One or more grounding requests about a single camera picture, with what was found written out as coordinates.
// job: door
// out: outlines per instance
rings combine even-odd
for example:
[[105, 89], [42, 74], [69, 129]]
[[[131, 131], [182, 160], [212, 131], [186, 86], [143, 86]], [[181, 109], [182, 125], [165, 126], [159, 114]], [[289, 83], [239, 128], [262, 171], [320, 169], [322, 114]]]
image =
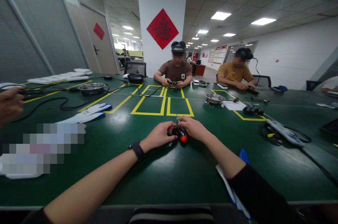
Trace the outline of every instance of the door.
[[[92, 41], [93, 56], [96, 56], [101, 72], [106, 74], [118, 73], [115, 55], [108, 32], [106, 17], [83, 4], [81, 4], [81, 10], [87, 24], [90, 39]], [[94, 31], [95, 28], [98, 29], [96, 24], [98, 24], [99, 28], [103, 30], [103, 32], [99, 31], [101, 38], [103, 36], [102, 39]]]

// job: metal bowl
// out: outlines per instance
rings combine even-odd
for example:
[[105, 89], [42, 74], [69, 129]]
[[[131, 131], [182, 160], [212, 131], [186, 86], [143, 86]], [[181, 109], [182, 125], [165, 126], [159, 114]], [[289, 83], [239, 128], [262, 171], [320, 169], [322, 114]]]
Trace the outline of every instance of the metal bowl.
[[104, 83], [88, 83], [84, 84], [78, 87], [78, 89], [82, 92], [84, 95], [91, 95], [96, 93], [101, 93], [105, 88]]
[[220, 104], [221, 102], [225, 101], [224, 97], [214, 93], [207, 93], [205, 94], [205, 97], [207, 101], [212, 104]]

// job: yellow t-shirt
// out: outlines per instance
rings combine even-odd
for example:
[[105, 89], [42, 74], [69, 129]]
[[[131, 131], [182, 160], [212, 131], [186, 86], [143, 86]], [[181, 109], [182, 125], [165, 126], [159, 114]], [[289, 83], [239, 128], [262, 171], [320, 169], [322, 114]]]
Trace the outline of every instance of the yellow t-shirt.
[[220, 65], [217, 74], [224, 75], [226, 79], [237, 82], [242, 82], [243, 79], [249, 82], [254, 78], [246, 66], [244, 68], [233, 68], [232, 62]]

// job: black sleeve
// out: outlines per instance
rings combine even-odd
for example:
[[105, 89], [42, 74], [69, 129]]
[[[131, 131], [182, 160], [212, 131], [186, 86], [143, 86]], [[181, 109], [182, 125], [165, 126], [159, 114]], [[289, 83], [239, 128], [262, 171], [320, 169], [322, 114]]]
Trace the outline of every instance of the black sleeve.
[[37, 213], [35, 213], [29, 219], [26, 219], [22, 224], [53, 224], [41, 208]]
[[305, 223], [286, 199], [264, 180], [250, 165], [228, 179], [245, 208], [259, 223]]

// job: black chair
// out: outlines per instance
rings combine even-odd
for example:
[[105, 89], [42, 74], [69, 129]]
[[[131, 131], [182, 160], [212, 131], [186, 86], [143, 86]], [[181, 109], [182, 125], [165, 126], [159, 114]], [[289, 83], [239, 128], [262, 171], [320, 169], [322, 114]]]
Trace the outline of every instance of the black chair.
[[124, 68], [124, 74], [140, 73], [144, 75], [144, 77], [147, 77], [146, 66], [147, 64], [145, 62], [127, 61], [126, 67]]
[[257, 81], [258, 81], [258, 85], [257, 86], [261, 86], [261, 87], [271, 87], [271, 79], [270, 76], [259, 76], [259, 75], [252, 75]]
[[306, 81], [306, 90], [313, 91], [321, 82]]

